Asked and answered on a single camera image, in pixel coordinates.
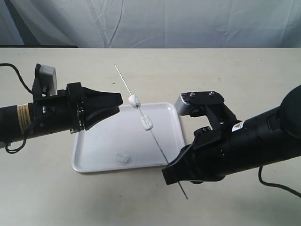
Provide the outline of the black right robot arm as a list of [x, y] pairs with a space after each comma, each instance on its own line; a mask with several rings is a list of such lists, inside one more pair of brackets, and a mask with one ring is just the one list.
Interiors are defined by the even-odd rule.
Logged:
[[295, 87], [280, 106], [240, 121], [215, 91], [182, 93], [181, 116], [205, 116], [209, 126], [194, 131], [191, 144], [162, 170], [166, 184], [217, 182], [301, 154], [301, 88]]

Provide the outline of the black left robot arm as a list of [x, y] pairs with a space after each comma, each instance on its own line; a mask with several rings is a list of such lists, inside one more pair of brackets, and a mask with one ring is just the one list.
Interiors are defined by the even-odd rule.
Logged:
[[69, 130], [89, 130], [119, 112], [120, 93], [100, 92], [69, 83], [56, 95], [35, 96], [32, 103], [0, 109], [0, 140], [8, 144]]

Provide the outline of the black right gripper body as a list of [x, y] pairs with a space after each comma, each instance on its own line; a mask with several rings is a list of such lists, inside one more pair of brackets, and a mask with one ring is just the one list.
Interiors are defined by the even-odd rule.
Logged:
[[231, 125], [222, 124], [217, 129], [209, 126], [194, 131], [192, 147], [188, 151], [189, 176], [185, 179], [193, 184], [218, 182], [225, 178], [218, 172], [218, 164], [225, 159], [227, 135]]

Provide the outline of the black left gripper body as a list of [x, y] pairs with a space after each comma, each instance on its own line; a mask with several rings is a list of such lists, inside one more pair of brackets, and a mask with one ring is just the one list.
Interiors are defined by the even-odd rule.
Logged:
[[72, 133], [85, 129], [85, 88], [80, 82], [69, 83], [56, 95], [33, 95], [33, 112], [39, 119], [34, 134], [53, 134], [70, 130]]

